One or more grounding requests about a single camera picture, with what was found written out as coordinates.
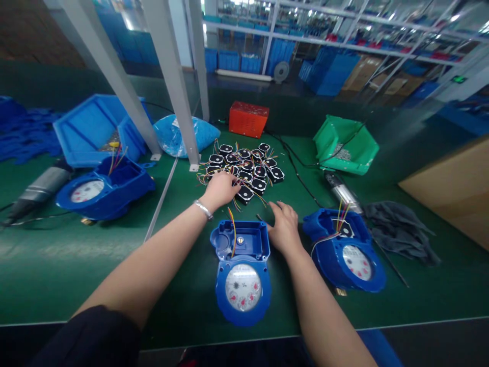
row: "orange box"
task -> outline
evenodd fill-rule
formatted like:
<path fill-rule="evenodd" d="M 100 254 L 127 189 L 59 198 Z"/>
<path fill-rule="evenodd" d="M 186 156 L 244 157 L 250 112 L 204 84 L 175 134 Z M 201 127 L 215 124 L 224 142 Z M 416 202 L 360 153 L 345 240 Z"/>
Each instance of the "orange box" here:
<path fill-rule="evenodd" d="M 229 111 L 229 131 L 260 139 L 270 109 L 235 101 Z"/>

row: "green container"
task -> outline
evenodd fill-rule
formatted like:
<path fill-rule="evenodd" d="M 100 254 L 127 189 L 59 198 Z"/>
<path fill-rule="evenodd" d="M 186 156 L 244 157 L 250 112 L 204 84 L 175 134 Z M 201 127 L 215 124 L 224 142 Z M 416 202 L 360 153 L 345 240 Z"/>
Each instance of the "green container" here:
<path fill-rule="evenodd" d="M 361 128 L 361 126 L 362 124 L 358 121 L 326 116 L 326 121 L 313 138 L 317 147 L 316 158 L 321 162 L 321 167 L 357 175 L 367 173 L 378 152 L 378 144 L 367 128 Z M 328 159 L 334 154 L 337 144 L 344 144 L 355 133 L 357 135 L 344 147 L 344 150 L 351 155 L 350 161 L 339 159 L 336 156 Z"/>

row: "black sleeve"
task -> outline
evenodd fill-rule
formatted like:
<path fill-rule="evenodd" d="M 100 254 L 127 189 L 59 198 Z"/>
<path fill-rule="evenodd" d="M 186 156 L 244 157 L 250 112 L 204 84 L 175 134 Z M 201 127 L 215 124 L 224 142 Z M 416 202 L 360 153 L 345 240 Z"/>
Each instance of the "black sleeve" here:
<path fill-rule="evenodd" d="M 140 340 L 133 321 L 96 306 L 68 321 L 31 366 L 136 366 Z"/>

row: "blue plastic bag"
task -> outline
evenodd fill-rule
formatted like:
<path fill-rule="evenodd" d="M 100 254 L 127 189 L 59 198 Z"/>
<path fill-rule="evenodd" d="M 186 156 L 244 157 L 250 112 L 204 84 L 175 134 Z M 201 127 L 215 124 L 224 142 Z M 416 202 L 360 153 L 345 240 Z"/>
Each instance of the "blue plastic bag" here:
<path fill-rule="evenodd" d="M 194 133 L 199 152 L 207 148 L 221 135 L 217 128 L 204 120 L 192 117 L 192 122 L 194 123 Z M 167 154 L 177 158 L 188 158 L 175 115 L 163 117 L 153 125 L 153 128 L 156 131 L 160 147 Z"/>

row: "gray cloth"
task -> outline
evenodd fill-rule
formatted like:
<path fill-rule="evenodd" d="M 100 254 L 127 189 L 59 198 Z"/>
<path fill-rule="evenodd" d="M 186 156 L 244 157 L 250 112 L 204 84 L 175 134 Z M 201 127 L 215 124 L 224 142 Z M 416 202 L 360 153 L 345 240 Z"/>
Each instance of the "gray cloth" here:
<path fill-rule="evenodd" d="M 394 201 L 368 204 L 365 215 L 372 222 L 372 234 L 379 246 L 408 259 L 418 258 L 423 264 L 437 266 L 442 261 L 432 250 L 424 232 L 433 234 L 405 205 Z"/>

